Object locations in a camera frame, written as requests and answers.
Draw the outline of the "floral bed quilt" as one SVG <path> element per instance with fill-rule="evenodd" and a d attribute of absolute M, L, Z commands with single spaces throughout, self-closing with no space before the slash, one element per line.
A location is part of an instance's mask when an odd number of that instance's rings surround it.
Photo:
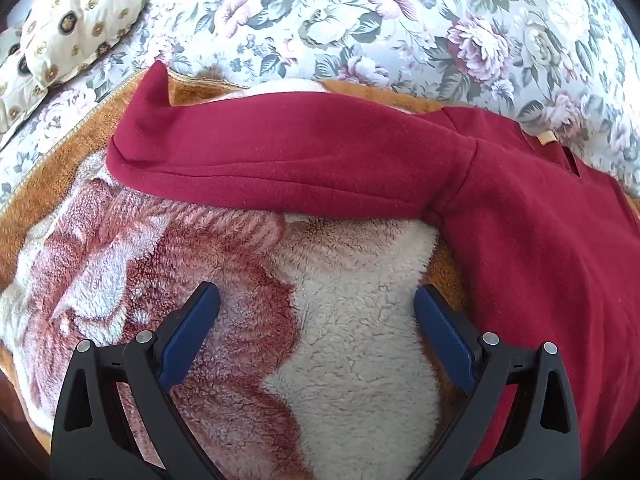
<path fill-rule="evenodd" d="M 2 21 L 21 26 L 35 0 Z M 123 80 L 162 62 L 252 86 L 337 79 L 484 107 L 546 130 L 639 191 L 639 43 L 614 0 L 145 0 L 116 46 L 47 95 L 1 150 L 9 198 Z"/>

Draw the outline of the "cream medallion pillow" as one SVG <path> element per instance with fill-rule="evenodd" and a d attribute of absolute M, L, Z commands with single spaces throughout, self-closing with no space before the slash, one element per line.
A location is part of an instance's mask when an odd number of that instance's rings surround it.
<path fill-rule="evenodd" d="M 38 84 L 75 77 L 130 31 L 145 0 L 35 0 L 21 52 Z"/>
<path fill-rule="evenodd" d="M 47 95 L 30 72 L 21 49 L 22 28 L 13 26 L 1 33 L 0 148 L 13 138 Z"/>

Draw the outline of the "dark red sweater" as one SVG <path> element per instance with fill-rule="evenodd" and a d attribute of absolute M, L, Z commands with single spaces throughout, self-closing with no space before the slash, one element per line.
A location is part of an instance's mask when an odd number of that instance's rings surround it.
<path fill-rule="evenodd" d="M 639 215 L 559 143 L 473 107 L 409 114 L 305 81 L 196 105 L 144 75 L 107 149 L 161 198 L 439 229 L 481 330 L 561 350 L 593 470 L 639 402 Z"/>

